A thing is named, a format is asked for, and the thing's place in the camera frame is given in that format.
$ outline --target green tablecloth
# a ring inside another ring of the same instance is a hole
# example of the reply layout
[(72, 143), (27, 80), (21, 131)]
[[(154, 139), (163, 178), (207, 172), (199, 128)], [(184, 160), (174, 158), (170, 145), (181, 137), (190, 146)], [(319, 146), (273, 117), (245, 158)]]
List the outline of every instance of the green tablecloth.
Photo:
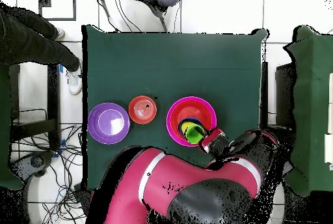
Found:
[(286, 176), (286, 182), (300, 195), (315, 190), (333, 191), (333, 171), (325, 164), (324, 153), (333, 36), (302, 26), (287, 50), (296, 64), (297, 80), (293, 91), (296, 140), (291, 154), (295, 169)]
[(115, 145), (88, 134), (87, 188), (100, 186), (107, 166), (129, 145), (158, 147), (205, 165), (210, 156), (175, 143), (167, 132), (168, 110), (185, 96), (207, 100), (230, 139), (256, 128), (266, 35), (265, 29), (254, 35), (103, 33), (88, 25), (88, 112), (103, 102), (127, 111), (134, 97), (146, 95), (155, 100), (157, 115), (149, 124), (131, 122), (127, 137)]

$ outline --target green object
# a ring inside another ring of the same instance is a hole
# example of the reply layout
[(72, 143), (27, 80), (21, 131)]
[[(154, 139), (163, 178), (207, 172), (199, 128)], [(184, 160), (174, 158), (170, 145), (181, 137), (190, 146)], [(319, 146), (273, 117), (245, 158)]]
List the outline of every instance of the green object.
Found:
[(286, 182), (299, 195), (333, 191), (333, 171), (325, 163), (324, 134), (328, 130), (329, 75), (333, 72), (333, 36), (320, 35), (307, 26), (296, 30), (296, 41), (287, 49), (295, 59), (296, 122), (295, 166)]
[(10, 100), (9, 67), (0, 65), (0, 186), (21, 189), (22, 181), (9, 170), (10, 123), (12, 103)]
[(189, 126), (185, 131), (185, 137), (191, 144), (197, 144), (204, 137), (202, 134), (205, 133), (205, 130), (195, 124), (193, 126)]
[(88, 25), (87, 35), (88, 112), (103, 102), (127, 111), (140, 95), (157, 106), (152, 122), (131, 122), (128, 135), (115, 145), (100, 144), (88, 133), (88, 189), (100, 186), (114, 157), (130, 145), (157, 147), (194, 165), (206, 165), (211, 156), (177, 144), (168, 134), (167, 113), (180, 98), (208, 101), (218, 126), (231, 140), (258, 127), (265, 29), (254, 35), (103, 33)]

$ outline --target white floor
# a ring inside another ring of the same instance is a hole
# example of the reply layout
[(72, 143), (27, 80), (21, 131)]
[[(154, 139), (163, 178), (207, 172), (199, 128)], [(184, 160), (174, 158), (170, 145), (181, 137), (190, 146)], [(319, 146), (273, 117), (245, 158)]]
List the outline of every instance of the white floor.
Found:
[[(38, 0), (2, 0), (11, 6), (25, 7), (38, 13)], [(43, 13), (50, 18), (71, 17), (71, 0), (52, 0), (54, 7), (43, 8)], [(92, 24), (104, 31), (113, 31), (104, 11), (96, 0), (77, 0), (76, 21), (53, 21), (57, 27), (65, 30), (63, 44), (82, 57), (81, 25)], [(121, 18), (114, 0), (106, 0), (113, 25), (121, 31), (129, 31)], [(163, 31), (162, 26), (150, 9), (137, 1), (121, 0), (122, 9), (128, 19), (135, 23), (142, 31)], [(311, 25), (320, 33), (328, 33), (333, 29), (333, 6), (330, 0), (183, 0), (182, 10), (176, 12), (180, 4), (168, 9), (165, 16), (168, 30), (183, 33), (243, 33), (249, 34), (254, 29), (266, 28), (270, 32), (267, 40), (266, 60), (269, 63), (269, 112), (276, 112), (274, 72), (277, 66), (291, 62), (283, 46), (291, 42), (293, 29), (298, 25)], [(20, 73), (20, 110), (47, 108), (45, 66), (25, 63), (21, 65)], [(61, 79), (61, 125), (62, 128), (82, 124), (82, 93), (72, 96), (67, 88), (66, 70), (60, 74)], [(42, 111), (22, 113), (21, 121), (43, 119)], [(274, 124), (274, 115), (269, 115), (269, 123)], [(77, 137), (73, 137), (72, 145), (79, 147)], [(80, 164), (80, 156), (75, 157), (75, 163)], [(53, 168), (63, 182), (64, 167), (58, 158), (53, 158)], [(81, 181), (82, 167), (71, 167), (73, 183)], [(55, 182), (55, 174), (49, 168), (41, 178), (33, 178), (29, 188), (29, 213), (32, 224), (41, 224), (46, 211), (42, 203), (53, 206), (59, 193)], [(284, 215), (284, 192), (282, 186), (276, 190), (274, 209), (268, 224), (281, 224)], [(84, 224), (84, 219), (77, 224)]]

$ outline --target cable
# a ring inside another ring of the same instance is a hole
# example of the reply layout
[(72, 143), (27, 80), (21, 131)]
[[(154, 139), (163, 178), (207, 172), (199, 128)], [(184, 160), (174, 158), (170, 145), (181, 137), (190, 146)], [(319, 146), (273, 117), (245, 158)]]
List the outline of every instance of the cable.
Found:
[[(58, 153), (58, 155), (61, 158), (61, 162), (64, 166), (64, 184), (61, 184), (59, 182), (59, 174), (56, 172), (55, 168), (50, 165), (51, 170), (55, 174), (55, 182), (57, 183), (59, 190), (57, 192), (57, 197), (55, 199), (56, 204), (54, 204), (51, 208), (48, 208), (45, 203), (42, 204), (43, 209), (46, 211), (46, 215), (44, 217), (44, 220), (42, 224), (60, 224), (61, 220), (64, 221), (73, 221), (74, 224), (77, 224), (77, 219), (83, 219), (86, 216), (84, 213), (82, 214), (82, 206), (81, 203), (77, 201), (75, 198), (75, 195), (73, 194), (74, 190), (72, 189), (73, 184), (73, 177), (70, 172), (70, 167), (72, 165), (82, 165), (74, 162), (74, 159), (77, 155), (82, 156), (82, 152), (78, 151), (78, 147), (74, 147), (72, 145), (68, 144), (68, 141), (71, 137), (73, 137), (75, 134), (77, 134), (78, 138), (82, 136), (82, 133), (77, 133), (78, 130), (80, 130), (82, 126), (69, 126), (66, 128), (63, 128), (61, 131), (70, 129), (70, 132), (65, 139), (65, 146), (64, 148), (60, 148), (60, 150), (67, 151), (70, 153), (69, 157), (64, 157), (61, 153)], [(48, 150), (49, 148), (43, 147), (41, 145), (45, 145), (45, 143), (36, 144), (36, 139), (41, 139), (49, 144), (49, 141), (47, 139), (44, 139), (42, 137), (32, 136), (30, 143), (28, 140), (25, 140), (25, 143), (22, 143), (23, 145), (28, 146), (34, 146), (37, 148), (42, 148)]]
[[(116, 6), (117, 9), (119, 11), (120, 16), (122, 17), (122, 13), (120, 12), (119, 8), (118, 8), (118, 4), (117, 4), (117, 0), (114, 0), (114, 2), (116, 2)], [(129, 25), (127, 24), (127, 22), (125, 21), (124, 17), (122, 17), (123, 21), (125, 22), (125, 24), (128, 26), (129, 30), (132, 32), (131, 28), (129, 27)]]
[(181, 15), (183, 12), (183, 0), (180, 0), (180, 33), (181, 33)]
[[(22, 113), (22, 112), (30, 112), (30, 111), (37, 111), (37, 110), (42, 110), (45, 113), (45, 120), (47, 120), (47, 112), (44, 108), (38, 108), (38, 109), (28, 109), (28, 110), (21, 110), (18, 111), (18, 113)], [(20, 142), (18, 142), (18, 159), (21, 159), (20, 157)]]
[(107, 21), (109, 22), (109, 24), (113, 27), (113, 29), (116, 31), (116, 32), (122, 32), (121, 30), (119, 30), (119, 29), (117, 29), (111, 22), (110, 22), (110, 15), (109, 15), (109, 13), (107, 12), (107, 9), (98, 1), (98, 0), (96, 0), (97, 1), (97, 4), (99, 4), (103, 9), (104, 9), (104, 11), (105, 11), (105, 13), (106, 13), (106, 15), (107, 15)]
[(180, 7), (177, 9), (177, 12), (176, 12), (176, 18), (174, 19), (174, 30), (176, 28), (176, 20), (177, 20), (177, 14), (178, 14), (178, 10), (180, 9)]
[(80, 132), (79, 134), (77, 134), (79, 136), (79, 142), (80, 142), (80, 145), (82, 147), (82, 132)]
[(120, 6), (120, 9), (121, 9), (123, 15), (124, 15), (125, 18), (128, 20), (128, 22), (131, 23), (133, 26), (135, 26), (140, 32), (142, 32), (142, 31), (141, 31), (141, 30), (140, 30), (140, 29), (139, 29), (134, 23), (132, 23), (132, 22), (127, 18), (127, 16), (125, 15), (124, 11), (122, 10), (122, 4), (121, 4), (120, 0), (119, 0), (119, 6)]

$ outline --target red bowl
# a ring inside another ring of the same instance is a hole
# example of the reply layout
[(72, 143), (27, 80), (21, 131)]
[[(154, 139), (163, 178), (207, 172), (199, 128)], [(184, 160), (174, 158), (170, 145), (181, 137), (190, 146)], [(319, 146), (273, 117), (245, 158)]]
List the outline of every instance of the red bowl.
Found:
[(155, 102), (147, 96), (138, 96), (132, 99), (128, 107), (131, 119), (137, 124), (147, 124), (151, 122), (157, 113)]
[(180, 139), (185, 140), (184, 136), (178, 130), (178, 124), (184, 120), (193, 118), (199, 120), (202, 125), (210, 130), (212, 127), (212, 115), (209, 108), (202, 102), (196, 100), (186, 100), (178, 104), (171, 114), (171, 128), (174, 134)]

